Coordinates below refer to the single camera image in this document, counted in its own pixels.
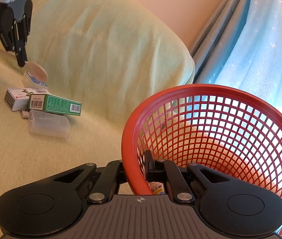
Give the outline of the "blue white small packet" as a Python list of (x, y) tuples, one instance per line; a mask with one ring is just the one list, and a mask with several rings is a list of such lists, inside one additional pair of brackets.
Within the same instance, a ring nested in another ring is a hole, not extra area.
[(21, 82), (25, 88), (45, 88), (48, 89), (48, 85), (45, 82), (38, 80), (32, 73), (25, 72), (22, 76)]

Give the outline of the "red plastic mesh basket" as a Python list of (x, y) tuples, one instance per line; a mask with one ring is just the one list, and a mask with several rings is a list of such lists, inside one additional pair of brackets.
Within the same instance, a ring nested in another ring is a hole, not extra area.
[(130, 187), (141, 195), (150, 193), (145, 151), (180, 167), (196, 162), (282, 198), (282, 114), (235, 88), (169, 88), (133, 111), (123, 131), (121, 155)]

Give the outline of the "white pill bottle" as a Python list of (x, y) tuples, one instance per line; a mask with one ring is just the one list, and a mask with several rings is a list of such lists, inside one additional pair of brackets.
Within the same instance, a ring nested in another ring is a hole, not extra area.
[(149, 182), (148, 183), (151, 192), (154, 195), (165, 195), (164, 185), (161, 182)]

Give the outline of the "green white medicine box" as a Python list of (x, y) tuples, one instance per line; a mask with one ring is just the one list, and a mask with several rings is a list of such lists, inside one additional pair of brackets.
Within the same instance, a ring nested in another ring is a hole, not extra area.
[(38, 110), (52, 114), (81, 116), (82, 103), (58, 97), (52, 94), (31, 94), (29, 110)]

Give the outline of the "clear plastic case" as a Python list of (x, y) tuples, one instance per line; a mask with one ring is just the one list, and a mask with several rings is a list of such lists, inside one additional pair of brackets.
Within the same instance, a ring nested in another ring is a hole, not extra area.
[(66, 116), (30, 110), (28, 129), (30, 133), (66, 139), (70, 134), (70, 123)]

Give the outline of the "white box with plant print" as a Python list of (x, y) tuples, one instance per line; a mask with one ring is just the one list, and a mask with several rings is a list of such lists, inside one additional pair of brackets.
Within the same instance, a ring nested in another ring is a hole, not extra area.
[(4, 101), (12, 112), (26, 110), (31, 94), (49, 94), (44, 88), (8, 88)]

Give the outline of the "light blue star curtain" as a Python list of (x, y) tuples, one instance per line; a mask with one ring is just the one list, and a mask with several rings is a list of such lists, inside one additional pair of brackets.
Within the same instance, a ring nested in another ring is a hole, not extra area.
[(282, 113), (282, 0), (222, 0), (191, 56), (195, 83), (237, 88)]

